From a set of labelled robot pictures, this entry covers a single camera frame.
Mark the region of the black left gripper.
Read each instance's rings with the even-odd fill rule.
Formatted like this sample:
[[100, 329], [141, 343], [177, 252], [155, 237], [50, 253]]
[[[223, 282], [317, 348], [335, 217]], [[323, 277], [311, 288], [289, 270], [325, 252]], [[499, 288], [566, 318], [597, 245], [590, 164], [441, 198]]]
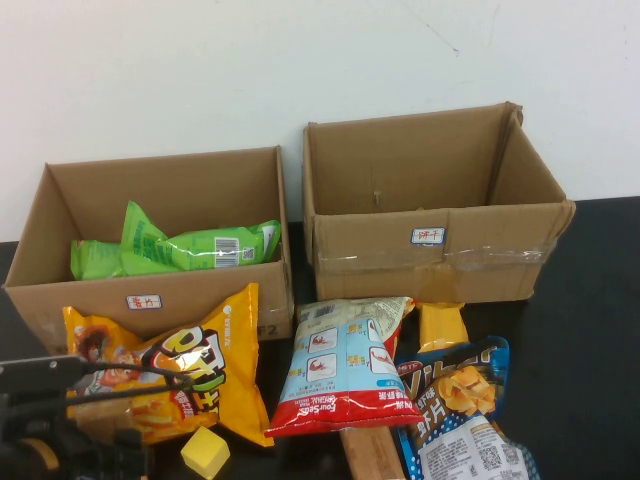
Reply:
[[142, 433], [135, 428], [117, 429], [114, 444], [127, 452], [122, 455], [122, 473], [112, 444], [93, 440], [84, 434], [64, 434], [54, 439], [59, 461], [59, 479], [150, 479], [155, 466], [153, 453], [147, 452]]

